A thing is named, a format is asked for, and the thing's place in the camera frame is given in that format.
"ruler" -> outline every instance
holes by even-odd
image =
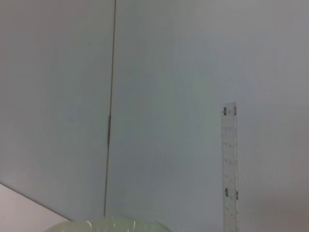
[[[224,232],[239,232],[237,108],[236,103],[222,109],[222,174]]]

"plastic bag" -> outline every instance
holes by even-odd
[[[126,217],[105,217],[98,221],[66,221],[45,232],[171,232],[159,223],[136,221]]]

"clear plastic ruler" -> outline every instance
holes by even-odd
[[[233,102],[222,110],[224,232],[239,232],[237,163],[237,108]]]

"gray wall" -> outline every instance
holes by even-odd
[[[222,232],[220,110],[237,101],[240,231],[308,230],[308,11],[117,1],[109,215]]]
[[[0,183],[103,216],[113,0],[0,2]]]

